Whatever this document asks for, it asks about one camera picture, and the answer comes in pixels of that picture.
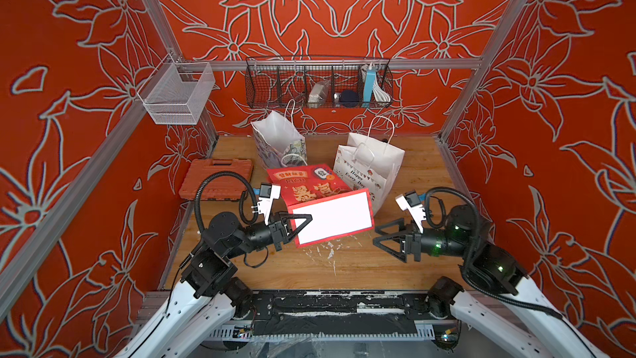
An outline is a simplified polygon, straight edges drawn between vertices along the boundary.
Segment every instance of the clear plastic bag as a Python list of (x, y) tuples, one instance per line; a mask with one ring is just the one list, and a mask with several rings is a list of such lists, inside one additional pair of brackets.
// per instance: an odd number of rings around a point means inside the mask
[(309, 337), (267, 342), (258, 337), (250, 341), (250, 358), (321, 358), (320, 347)]
[(312, 91), (309, 93), (309, 99), (307, 99), (307, 107), (321, 107), (329, 95), (329, 85), (329, 81), (320, 81), (314, 84)]

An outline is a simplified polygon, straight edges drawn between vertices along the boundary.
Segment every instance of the white paper bag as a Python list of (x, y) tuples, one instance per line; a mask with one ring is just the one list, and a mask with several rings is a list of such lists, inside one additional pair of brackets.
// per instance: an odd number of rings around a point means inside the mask
[(395, 125), (389, 118), (378, 115), (371, 120), (366, 136), (349, 133), (346, 146), (338, 146), (333, 165), (333, 172), (349, 187), (369, 188), (374, 214), (380, 210), (389, 195), (404, 159), (404, 150), (392, 146), (391, 139), (384, 143), (369, 137), (373, 121), (379, 117), (391, 122), (393, 138)]
[(271, 111), (265, 119), (252, 122), (256, 149), (266, 169), (300, 166), (307, 163), (305, 137), (298, 133), (293, 124), (295, 107), (296, 103), (291, 110), (291, 122), (277, 111)]

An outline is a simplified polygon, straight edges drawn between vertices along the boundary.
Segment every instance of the wooden table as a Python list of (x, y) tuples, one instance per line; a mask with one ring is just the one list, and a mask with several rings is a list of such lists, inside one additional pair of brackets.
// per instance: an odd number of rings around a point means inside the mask
[[(397, 195), (412, 189), (422, 194), (432, 187), (453, 186), (432, 137), (394, 137), (391, 143), (404, 149), (406, 154), (393, 189), (375, 216), (375, 224), (386, 224), (401, 217), (410, 221), (408, 212), (402, 212), (395, 203)], [(333, 167), (339, 144), (346, 144), (346, 135), (307, 136), (308, 162), (326, 163)], [(251, 158), (254, 160), (251, 184), (258, 187), (261, 182), (267, 182), (267, 173), (258, 164), (256, 146), (250, 137), (221, 137), (213, 157)], [(444, 199), (447, 211), (460, 203), (454, 196), (440, 197)], [(202, 202), (203, 223), (207, 227), (210, 220), (221, 211), (232, 211), (238, 215), (238, 206), (236, 202)], [(285, 210), (285, 204), (279, 200), (272, 210)], [(461, 258), (432, 258), (423, 254), (419, 263), (410, 256), (405, 264), (373, 246), (372, 239), (376, 236), (371, 230), (302, 249), (296, 248), (294, 243), (283, 245), (280, 252), (270, 247), (269, 259), (257, 269), (246, 267), (242, 256), (232, 261), (238, 267), (237, 276), (252, 289), (426, 290), (441, 276), (448, 276), (465, 286), (457, 267), (462, 262)], [(196, 221), (192, 215), (167, 278), (166, 288), (171, 287), (179, 263), (198, 241)], [(261, 251), (251, 253), (247, 259), (253, 265), (264, 257), (265, 251)]]

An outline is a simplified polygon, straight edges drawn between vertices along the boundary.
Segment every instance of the orange wall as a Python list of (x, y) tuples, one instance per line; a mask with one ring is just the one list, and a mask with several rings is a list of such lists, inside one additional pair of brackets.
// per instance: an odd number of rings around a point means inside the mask
[[(0, 269), (53, 208), (165, 55), (140, 0), (0, 3)], [(0, 324), (0, 355), (107, 356), (155, 290), (197, 127), (146, 116)]]
[[(190, 60), (334, 54), (391, 58), (479, 57), (508, 0), (160, 0)], [(303, 109), (306, 133), (347, 133), (382, 113), (398, 134), (435, 133), (469, 70), (394, 73), (394, 104), (382, 110)], [(209, 109), (221, 134), (251, 133), (266, 116), (245, 105), (240, 72), (218, 72)], [(374, 127), (386, 131), (386, 124)]]
[(183, 216), (172, 189), (207, 152), (204, 136), (144, 117), (3, 322), (0, 352), (95, 357), (125, 345)]
[(636, 355), (635, 22), (529, 0), (449, 144), (497, 245), (612, 357)]
[(0, 270), (165, 55), (140, 0), (3, 0)]

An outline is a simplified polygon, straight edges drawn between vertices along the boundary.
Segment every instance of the white wire basket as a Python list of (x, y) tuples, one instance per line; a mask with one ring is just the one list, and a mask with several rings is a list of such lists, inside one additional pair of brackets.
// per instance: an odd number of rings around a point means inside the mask
[(144, 107), (156, 124), (197, 124), (214, 83), (210, 64), (198, 81), (182, 80), (177, 67), (171, 64), (144, 99)]

